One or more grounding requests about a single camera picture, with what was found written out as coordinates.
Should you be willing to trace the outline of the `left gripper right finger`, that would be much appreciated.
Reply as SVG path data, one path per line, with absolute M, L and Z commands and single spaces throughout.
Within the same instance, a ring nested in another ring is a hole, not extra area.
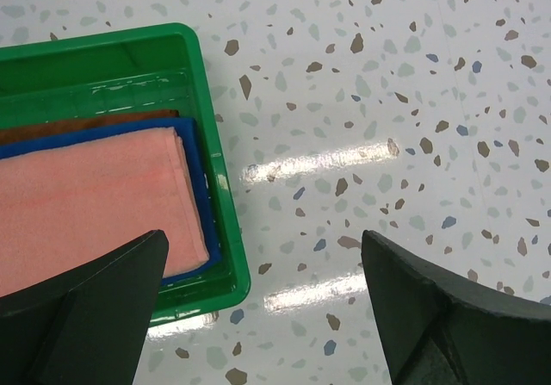
M 362 267 L 393 384 L 548 384 L 550 307 L 490 289 L 375 231 Z

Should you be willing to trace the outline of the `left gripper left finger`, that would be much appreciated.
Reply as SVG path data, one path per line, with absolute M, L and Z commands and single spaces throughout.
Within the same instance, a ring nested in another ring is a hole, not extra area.
M 1 299 L 3 384 L 130 384 L 169 242 L 150 231 Z

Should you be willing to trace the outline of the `brown towel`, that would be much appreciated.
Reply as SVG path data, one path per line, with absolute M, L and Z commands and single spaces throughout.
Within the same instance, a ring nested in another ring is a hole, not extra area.
M 74 118 L 20 127 L 2 127 L 1 145 L 4 146 L 24 140 L 39 139 L 56 134 L 72 133 L 96 127 L 118 125 L 125 122 L 177 117 L 179 117 L 177 110 L 159 109 L 139 113 L 119 113 L 100 115 L 91 118 Z

